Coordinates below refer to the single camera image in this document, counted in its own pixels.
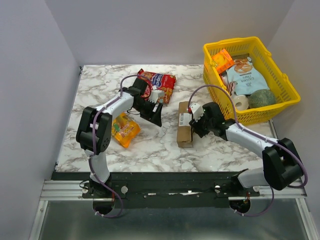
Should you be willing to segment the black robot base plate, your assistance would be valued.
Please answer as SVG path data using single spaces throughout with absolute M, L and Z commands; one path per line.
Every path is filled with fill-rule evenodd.
M 242 188 L 233 177 L 238 172 L 113 172 L 107 195 L 88 193 L 90 173 L 53 172 L 50 180 L 80 181 L 85 201 L 95 211 L 129 209 L 233 208 L 247 212 L 253 200 L 273 199 L 269 186 Z

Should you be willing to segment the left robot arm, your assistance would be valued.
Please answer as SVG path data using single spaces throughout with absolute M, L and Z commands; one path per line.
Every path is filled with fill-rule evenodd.
M 81 115 L 76 133 L 76 141 L 85 151 L 90 168 L 87 193 L 107 197 L 111 189 L 111 173 L 108 169 L 106 150 L 112 138 L 113 121 L 122 113 L 135 109 L 139 116 L 158 126 L 162 126 L 163 104 L 158 99 L 164 95 L 162 90 L 150 87 L 150 95 L 144 97 L 148 80 L 134 75 L 133 85 L 124 87 L 120 82 L 118 93 L 108 102 L 98 107 L 86 107 Z

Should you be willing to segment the brown cardboard express box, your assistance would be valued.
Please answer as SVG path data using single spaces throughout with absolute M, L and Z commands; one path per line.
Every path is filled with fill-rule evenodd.
M 193 130 L 190 126 L 192 119 L 192 114 L 188 112 L 188 102 L 180 102 L 178 105 L 178 127 L 176 136 L 176 142 L 179 148 L 193 147 Z

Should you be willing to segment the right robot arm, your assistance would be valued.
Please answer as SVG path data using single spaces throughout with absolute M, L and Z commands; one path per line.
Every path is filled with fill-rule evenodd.
M 281 191 L 303 176 L 299 155 L 290 139 L 269 138 L 236 123 L 232 118 L 226 120 L 215 102 L 204 105 L 193 103 L 188 112 L 192 114 L 189 125 L 199 137 L 213 133 L 262 159 L 262 167 L 245 169 L 233 176 L 230 191 L 234 195 L 241 196 L 248 188 L 255 186 L 270 186 Z

